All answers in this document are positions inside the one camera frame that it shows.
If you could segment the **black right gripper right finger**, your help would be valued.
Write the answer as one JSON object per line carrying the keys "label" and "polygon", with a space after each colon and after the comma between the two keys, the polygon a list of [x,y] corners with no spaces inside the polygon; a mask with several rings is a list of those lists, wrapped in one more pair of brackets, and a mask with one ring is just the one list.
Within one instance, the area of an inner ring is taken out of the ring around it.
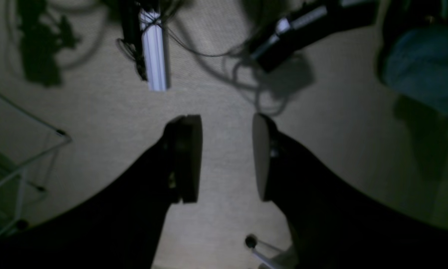
{"label": "black right gripper right finger", "polygon": [[285,216],[297,269],[448,269],[448,230],[346,183],[265,114],[252,120],[258,194]]}

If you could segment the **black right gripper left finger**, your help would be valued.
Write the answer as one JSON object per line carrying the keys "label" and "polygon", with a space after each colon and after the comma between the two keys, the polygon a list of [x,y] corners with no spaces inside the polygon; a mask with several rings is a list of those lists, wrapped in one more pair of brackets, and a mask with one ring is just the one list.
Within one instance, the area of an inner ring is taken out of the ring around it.
{"label": "black right gripper left finger", "polygon": [[200,115],[169,121],[159,140],[114,182],[73,209],[0,238],[0,269],[150,269],[167,212],[196,203]]}

